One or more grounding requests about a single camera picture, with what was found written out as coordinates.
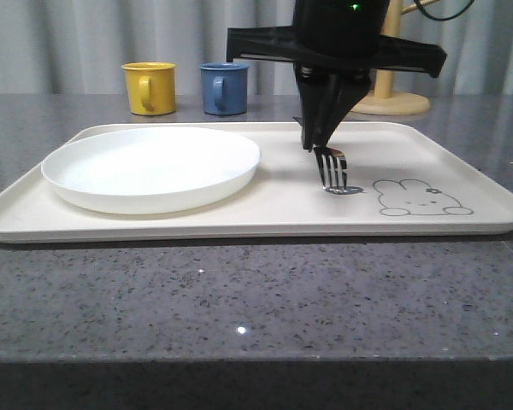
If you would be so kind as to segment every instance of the white plate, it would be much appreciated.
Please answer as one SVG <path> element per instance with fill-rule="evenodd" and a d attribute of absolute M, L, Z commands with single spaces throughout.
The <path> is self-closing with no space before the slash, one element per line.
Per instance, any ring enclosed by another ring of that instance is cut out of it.
<path fill-rule="evenodd" d="M 69 143 L 44 177 L 64 200 L 112 214 L 159 214 L 219 201 L 251 180 L 258 146 L 233 132 L 136 128 Z"/>

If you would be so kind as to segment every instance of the serving tray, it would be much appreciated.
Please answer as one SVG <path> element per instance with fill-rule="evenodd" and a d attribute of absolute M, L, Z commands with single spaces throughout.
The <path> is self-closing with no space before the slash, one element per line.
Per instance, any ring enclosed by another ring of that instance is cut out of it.
<path fill-rule="evenodd" d="M 63 201 L 39 164 L 0 194 L 0 242 L 58 243 L 159 238 L 495 234 L 513 230 L 513 194 L 409 126 L 344 122 L 330 145 L 344 151 L 350 185 L 321 187 L 297 123 L 117 124 L 70 142 L 147 126 L 237 132 L 261 150 L 253 180 L 236 194 L 169 214 L 102 214 Z"/>

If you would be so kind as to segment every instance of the white curtain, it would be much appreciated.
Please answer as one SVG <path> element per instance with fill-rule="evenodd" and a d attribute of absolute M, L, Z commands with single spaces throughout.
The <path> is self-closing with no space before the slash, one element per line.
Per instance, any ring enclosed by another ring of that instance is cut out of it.
<path fill-rule="evenodd" d="M 428 7 L 450 15 L 467 0 Z M 295 0 L 0 0 L 0 93 L 121 94 L 125 62 L 177 64 L 177 93 L 198 94 L 201 62 L 224 61 L 228 27 L 291 24 Z M 475 0 L 445 23 L 413 12 L 401 37 L 449 54 L 438 79 L 398 73 L 428 97 L 513 94 L 513 0 Z M 296 94 L 292 66 L 251 64 L 251 94 Z"/>

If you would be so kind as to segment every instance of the bunny drawing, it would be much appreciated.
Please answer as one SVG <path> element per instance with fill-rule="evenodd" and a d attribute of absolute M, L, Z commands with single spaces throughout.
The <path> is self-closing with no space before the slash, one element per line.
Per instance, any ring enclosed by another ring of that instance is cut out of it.
<path fill-rule="evenodd" d="M 419 179 L 401 181 L 383 179 L 374 182 L 373 186 L 380 193 L 378 202 L 384 207 L 380 210 L 383 215 L 470 215 L 473 213 L 473 210 L 463 207 L 455 197 Z"/>

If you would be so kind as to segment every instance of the granite countertop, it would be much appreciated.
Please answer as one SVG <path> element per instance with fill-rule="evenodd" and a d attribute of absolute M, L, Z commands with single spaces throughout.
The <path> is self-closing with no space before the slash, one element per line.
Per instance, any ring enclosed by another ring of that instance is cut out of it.
<path fill-rule="evenodd" d="M 0 191 L 74 134 L 111 123 L 293 121 L 298 97 L 247 114 L 131 115 L 124 96 L 0 95 Z M 391 120 L 513 192 L 513 97 L 432 100 Z M 513 232 L 0 243 L 0 363 L 513 360 Z"/>

